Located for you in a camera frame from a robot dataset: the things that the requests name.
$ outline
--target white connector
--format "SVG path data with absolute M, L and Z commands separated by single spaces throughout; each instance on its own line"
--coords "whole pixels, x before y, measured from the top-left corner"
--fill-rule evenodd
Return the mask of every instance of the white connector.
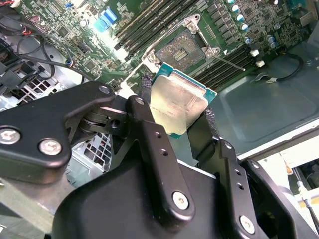
M 10 7 L 16 8 L 20 6 L 20 4 L 21 4 L 21 0 L 14 0 L 13 3 L 10 5 Z
M 265 62 L 263 60 L 256 62 L 256 66 L 258 67 L 263 67 L 264 65 L 265 65 Z
M 250 51 L 250 55 L 252 55 L 252 57 L 256 57 L 259 55 L 259 51 L 258 50 L 252 50 Z

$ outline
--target ram slot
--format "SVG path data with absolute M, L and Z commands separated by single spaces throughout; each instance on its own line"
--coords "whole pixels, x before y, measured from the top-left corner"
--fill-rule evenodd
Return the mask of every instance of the ram slot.
M 245 69 L 248 69 L 255 65 L 255 60 L 249 54 L 249 49 L 247 47 L 237 50 L 226 58 L 233 64 Z M 240 69 L 229 66 L 225 62 L 219 61 L 199 74 L 197 77 L 195 77 L 195 79 L 207 87 L 216 89 L 217 87 L 224 85 L 241 73 L 242 71 Z
M 171 1 L 169 5 L 167 5 L 164 9 L 162 9 L 161 12 L 159 12 L 159 14 L 151 19 L 147 24 L 143 25 L 139 29 L 139 31 L 135 31 L 130 38 L 126 39 L 125 43 L 123 44 L 124 47 L 127 48 L 137 42 L 145 33 L 150 30 L 152 31 L 152 28 L 154 28 L 158 24 L 161 24 L 161 22 L 165 20 L 167 16 L 171 15 L 172 12 L 179 10 L 183 1 L 184 0 Z
M 139 14 L 139 18 L 131 21 L 127 27 L 116 34 L 116 37 L 120 40 L 120 45 L 132 36 L 137 30 L 139 30 L 143 25 L 147 24 L 151 19 L 153 19 L 160 11 L 163 10 L 170 0 L 161 0 L 152 4 L 152 8 L 148 8 L 146 11 Z
M 235 52 L 233 52 L 232 54 L 226 56 L 224 59 L 227 61 L 230 61 L 232 63 L 235 63 L 235 61 L 240 58 L 243 54 L 246 54 L 245 48 L 247 46 L 244 45 L 242 47 L 240 47 L 239 49 L 237 49 Z M 225 66 L 229 65 L 223 61 L 218 61 L 217 63 L 211 65 L 209 68 L 207 68 L 205 71 L 203 71 L 202 73 L 198 74 L 197 76 L 195 76 L 195 78 L 198 81 L 202 81 L 203 79 L 205 79 L 206 77 L 208 77 L 211 74 L 215 74 L 216 71 L 218 70 L 223 70 L 223 68 Z
M 143 37 L 141 41 L 138 43 L 131 44 L 130 46 L 127 46 L 126 49 L 130 49 L 129 56 L 133 56 L 136 52 L 140 50 L 141 47 L 147 45 L 147 43 L 154 38 L 154 36 L 158 35 L 161 31 L 165 30 L 169 25 L 171 25 L 176 19 L 182 15 L 184 11 L 189 9 L 197 0 L 188 0 L 185 1 L 184 5 L 182 7 L 179 7 L 178 9 L 175 9 L 174 12 L 178 12 L 178 14 L 173 14 L 171 17 L 166 18 L 163 22 L 158 24 L 156 27 L 154 27 L 151 31 L 143 32 Z

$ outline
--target motherboard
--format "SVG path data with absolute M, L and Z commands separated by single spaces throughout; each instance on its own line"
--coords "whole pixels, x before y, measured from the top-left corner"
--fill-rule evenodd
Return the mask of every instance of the motherboard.
M 16 10 L 59 38 L 74 67 L 133 91 L 162 63 L 220 91 L 307 39 L 312 19 L 296 0 L 22 0 Z

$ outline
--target silver screw head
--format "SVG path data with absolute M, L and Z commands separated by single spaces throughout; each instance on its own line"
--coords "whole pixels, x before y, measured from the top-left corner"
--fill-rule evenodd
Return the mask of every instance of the silver screw head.
M 251 163 L 253 164 L 255 168 L 259 168 L 259 165 L 255 161 L 251 161 Z
M 109 94 L 110 93 L 110 89 L 107 88 L 106 86 L 99 86 L 99 90 L 101 92 L 103 92 L 104 94 Z
M 144 101 L 143 101 L 143 99 L 140 98 L 140 97 L 136 97 L 135 100 L 137 101 L 137 103 L 139 103 L 139 104 L 141 104 L 141 105 L 144 105 L 144 104 L 145 104 Z
M 10 128 L 0 129 L 0 143 L 1 144 L 15 144 L 21 139 L 18 131 Z
M 175 205 L 182 210 L 188 208 L 188 199 L 187 197 L 181 192 L 174 192 L 173 193 L 173 201 Z
M 252 221 L 248 217 L 242 215 L 242 216 L 240 216 L 239 220 L 240 220 L 240 223 L 243 226 L 243 228 L 248 233 L 250 233 L 250 234 L 254 234 L 255 233 L 254 224 L 252 223 Z
M 62 145 L 53 139 L 46 139 L 39 145 L 40 151 L 45 155 L 57 155 L 62 151 Z

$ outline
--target chip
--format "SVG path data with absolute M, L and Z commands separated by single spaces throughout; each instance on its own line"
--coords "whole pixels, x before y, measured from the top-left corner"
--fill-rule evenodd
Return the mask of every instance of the chip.
M 94 67 L 95 67 L 95 65 L 94 65 L 94 63 L 92 62 L 92 61 L 88 61 L 88 63 L 86 63 L 86 65 L 85 65 L 89 70 L 92 70 Z
M 253 13 L 253 11 L 251 10 L 251 8 L 247 8 L 247 9 L 244 10 L 244 13 L 245 13 L 246 16 L 249 16 L 250 14 Z
M 226 40 L 227 45 L 230 45 L 231 43 L 234 43 L 234 42 L 235 42 L 235 38 L 234 37 L 231 37 L 228 40 Z
M 216 5 L 213 4 L 212 6 L 210 6 L 210 7 L 207 9 L 207 11 L 208 11 L 209 13 L 214 13 L 214 12 L 216 12 L 216 11 L 217 11 Z
M 269 20 L 269 18 L 270 18 L 270 14 L 264 15 L 264 20 L 265 20 L 265 21 Z
M 218 29 L 221 33 L 225 32 L 228 30 L 228 26 L 227 25 L 223 25 Z
M 220 27 L 222 24 L 224 24 L 224 19 L 219 19 L 217 22 L 215 22 L 215 25 L 217 26 L 217 27 Z
M 59 35 L 65 37 L 69 33 L 69 31 L 63 26 L 58 30 L 58 33 Z
M 213 20 L 218 20 L 219 18 L 221 17 L 221 15 L 220 15 L 220 12 L 215 12 L 212 16 L 211 16 L 211 18 L 213 19 Z
M 187 71 L 191 66 L 205 59 L 205 54 L 192 34 L 187 29 L 163 46 L 155 56 L 180 71 Z
M 228 39 L 229 37 L 231 37 L 232 34 L 230 33 L 230 31 L 227 31 L 223 34 L 224 39 Z

